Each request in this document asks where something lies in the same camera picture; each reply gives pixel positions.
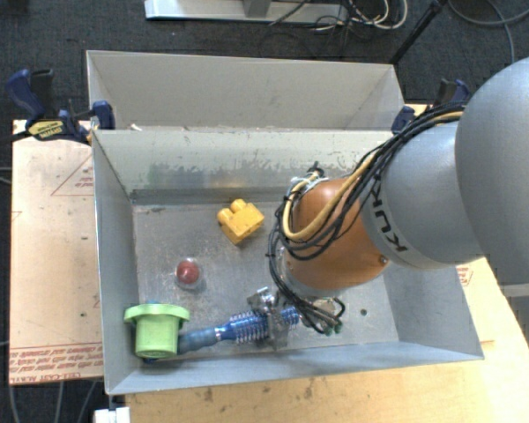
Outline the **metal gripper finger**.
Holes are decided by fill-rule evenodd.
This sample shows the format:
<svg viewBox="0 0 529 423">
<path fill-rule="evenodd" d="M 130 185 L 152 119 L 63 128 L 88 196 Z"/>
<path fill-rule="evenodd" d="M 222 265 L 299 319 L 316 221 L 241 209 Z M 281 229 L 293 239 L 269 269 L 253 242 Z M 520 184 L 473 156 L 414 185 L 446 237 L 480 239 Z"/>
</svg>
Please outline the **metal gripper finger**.
<svg viewBox="0 0 529 423">
<path fill-rule="evenodd" d="M 247 298 L 250 308 L 261 314 L 270 314 L 275 308 L 275 297 L 268 286 L 261 287 Z"/>
<path fill-rule="evenodd" d="M 268 323 L 268 344 L 279 350 L 287 345 L 289 324 L 280 313 L 270 313 L 267 316 Z"/>
</svg>

